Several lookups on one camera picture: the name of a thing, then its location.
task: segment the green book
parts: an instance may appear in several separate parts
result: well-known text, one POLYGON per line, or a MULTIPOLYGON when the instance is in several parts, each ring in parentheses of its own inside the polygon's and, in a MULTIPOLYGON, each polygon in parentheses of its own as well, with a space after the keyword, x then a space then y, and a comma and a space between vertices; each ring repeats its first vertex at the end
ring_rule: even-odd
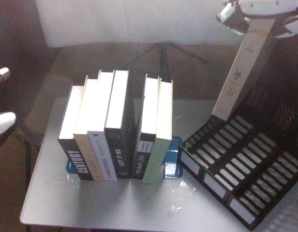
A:
POLYGON ((173 81, 160 82, 158 99, 157 134, 143 178, 153 184, 161 170, 161 163, 172 140, 173 81))

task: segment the black stand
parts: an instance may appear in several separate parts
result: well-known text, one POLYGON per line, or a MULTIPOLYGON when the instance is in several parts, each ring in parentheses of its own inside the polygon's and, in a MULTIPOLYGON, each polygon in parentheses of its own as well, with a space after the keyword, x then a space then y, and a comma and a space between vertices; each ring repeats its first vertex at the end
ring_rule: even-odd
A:
POLYGON ((201 58, 191 52, 188 52, 186 50, 184 50, 183 48, 177 46, 174 43, 156 43, 153 46, 151 46, 150 48, 148 48, 146 51, 144 51, 142 54, 137 55, 135 58, 131 59, 130 61, 128 61, 127 63, 121 65, 120 67, 117 68, 117 70, 122 70, 122 69, 129 69, 132 72, 135 73, 148 73, 154 76, 160 76, 163 80, 165 81, 170 81, 170 75, 171 73, 173 73, 174 71, 176 71, 178 68, 180 68, 182 65, 184 65, 186 62, 188 62, 189 60, 196 58, 199 61, 203 62, 203 63, 208 63, 208 60, 201 58), (173 65, 172 67, 169 68, 168 66, 168 62, 167 62, 167 53, 166 53, 166 48, 167 46, 172 47, 182 53, 187 54, 187 58, 181 60, 180 62, 178 62, 177 64, 173 65), (147 72, 145 70, 137 70, 137 69, 133 69, 133 65, 135 64, 135 62, 143 57, 145 54, 147 54, 148 52, 150 52, 153 49, 157 49, 160 53, 160 73, 155 73, 155 72, 147 72))

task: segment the gray table top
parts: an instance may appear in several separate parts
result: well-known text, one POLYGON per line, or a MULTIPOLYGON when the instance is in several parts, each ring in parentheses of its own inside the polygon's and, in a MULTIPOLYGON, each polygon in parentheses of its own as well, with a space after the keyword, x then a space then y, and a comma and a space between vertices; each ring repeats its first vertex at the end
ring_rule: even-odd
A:
MULTIPOLYGON (((140 180, 80 181, 65 170, 57 142, 66 98, 57 99, 32 174, 20 220, 25 224, 137 231, 248 231, 187 171, 140 180)), ((173 135, 183 140, 210 117, 215 101, 174 100, 173 135)), ((298 232, 298 183, 254 231, 298 232)))

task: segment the book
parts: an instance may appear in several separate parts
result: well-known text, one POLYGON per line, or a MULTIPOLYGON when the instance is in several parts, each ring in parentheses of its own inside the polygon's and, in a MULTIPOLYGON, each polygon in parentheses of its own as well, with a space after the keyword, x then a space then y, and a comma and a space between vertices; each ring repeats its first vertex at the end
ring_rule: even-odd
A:
POLYGON ((97 83, 97 79, 89 79, 87 76, 73 135, 89 167, 93 180, 103 180, 101 167, 88 136, 88 127, 96 117, 96 115, 92 113, 92 110, 96 108, 96 102, 99 100, 97 99, 97 83))
POLYGON ((143 179, 157 133, 159 79, 145 79, 145 87, 138 114, 132 178, 143 179))
POLYGON ((131 178, 135 115, 128 71, 115 71, 105 136, 117 178, 131 178))
POLYGON ((116 172, 104 133, 113 79, 113 72, 100 71, 97 86, 98 101, 91 112, 95 117, 92 123, 88 126, 88 136, 102 169, 104 179, 116 181, 116 172))
POLYGON ((173 81, 160 81, 157 134, 144 174, 143 183, 153 184, 172 141, 173 81))
POLYGON ((268 36, 274 21, 275 19, 251 20, 249 30, 215 104, 213 115, 227 121, 257 81, 274 45, 274 40, 268 36))
POLYGON ((71 86, 68 102, 62 118, 58 142, 81 180, 93 180, 90 170, 77 146, 73 128, 77 120, 83 86, 71 86))

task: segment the black book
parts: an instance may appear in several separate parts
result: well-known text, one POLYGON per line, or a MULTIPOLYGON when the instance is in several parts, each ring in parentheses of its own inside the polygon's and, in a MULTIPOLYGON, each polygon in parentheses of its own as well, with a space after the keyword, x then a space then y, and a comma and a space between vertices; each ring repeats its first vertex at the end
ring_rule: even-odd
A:
POLYGON ((159 79, 146 77, 142 105, 137 120, 132 178, 143 179, 157 133, 159 79))
POLYGON ((82 91, 83 86, 71 87, 68 103, 61 123, 58 142, 77 171, 79 178, 81 180, 93 180, 89 168, 73 136, 74 125, 81 104, 82 91))
POLYGON ((115 71, 104 131, 117 178, 131 178, 135 115, 128 71, 115 71))

